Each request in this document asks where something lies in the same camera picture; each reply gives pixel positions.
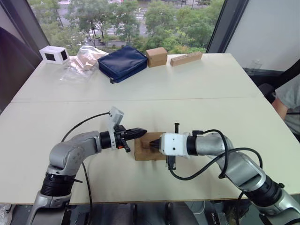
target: plastic bag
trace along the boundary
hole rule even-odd
[[[82,46],[76,56],[71,56],[63,67],[61,81],[87,82],[98,67],[97,59],[108,55],[92,46]]]

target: white box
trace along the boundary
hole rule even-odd
[[[55,46],[46,46],[39,50],[45,62],[64,64],[69,60],[69,54],[66,48],[55,47]]]

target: window frame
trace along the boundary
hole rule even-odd
[[[249,0],[225,0],[206,53],[224,53]],[[25,43],[36,53],[50,45],[27,0],[0,0]]]

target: white wall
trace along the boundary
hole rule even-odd
[[[242,67],[287,70],[300,59],[300,1],[250,0],[226,52]]]
[[[23,39],[21,38],[19,32],[16,30],[15,26],[11,23],[9,17],[4,12],[4,9],[2,8],[2,6],[0,6],[0,27],[4,28],[9,33],[16,36],[19,40],[24,42]]]

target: small wooden block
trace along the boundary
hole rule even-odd
[[[172,67],[175,67],[184,63],[200,60],[201,57],[202,57],[202,52],[194,52],[194,53],[172,58],[170,64]]]
[[[144,136],[135,139],[135,160],[165,160],[166,156],[161,154],[158,149],[149,146],[151,141],[158,139],[163,132],[146,133]]]

